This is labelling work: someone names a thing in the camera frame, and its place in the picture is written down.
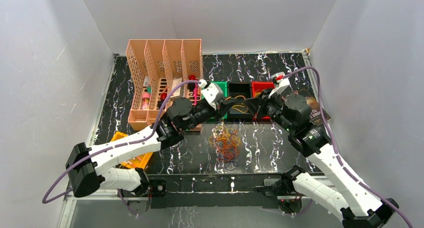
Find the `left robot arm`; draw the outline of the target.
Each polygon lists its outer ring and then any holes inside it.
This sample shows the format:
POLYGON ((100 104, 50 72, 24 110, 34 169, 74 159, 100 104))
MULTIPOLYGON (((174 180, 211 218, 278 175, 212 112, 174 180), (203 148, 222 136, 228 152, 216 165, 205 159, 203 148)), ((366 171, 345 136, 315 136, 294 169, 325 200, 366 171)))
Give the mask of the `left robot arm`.
POLYGON ((98 189, 119 189, 144 196, 150 188, 145 171, 116 165, 176 145, 183 140, 184 131, 212 117, 222 118, 236 102, 235 98, 220 98, 213 108, 206 99, 193 105, 188 98, 178 98, 153 125, 137 133, 91 147, 83 142, 76 144, 65 164, 73 195, 82 198, 98 189))

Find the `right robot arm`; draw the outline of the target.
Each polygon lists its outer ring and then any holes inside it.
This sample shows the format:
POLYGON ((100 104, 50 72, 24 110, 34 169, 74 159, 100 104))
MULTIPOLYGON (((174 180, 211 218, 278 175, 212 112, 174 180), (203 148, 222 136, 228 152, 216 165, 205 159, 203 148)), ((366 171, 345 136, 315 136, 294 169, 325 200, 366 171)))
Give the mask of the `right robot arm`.
POLYGON ((310 120, 312 109, 304 96, 289 94, 282 98, 266 89, 244 100, 244 104, 255 118, 267 116, 288 131, 291 145, 335 186, 332 189, 293 166, 279 181, 260 191, 282 189, 288 195, 306 195, 337 217, 345 228, 381 228, 390 220, 398 204, 392 198, 384 201, 361 186, 359 178, 350 177, 350 170, 341 164, 342 158, 334 151, 327 133, 310 120))

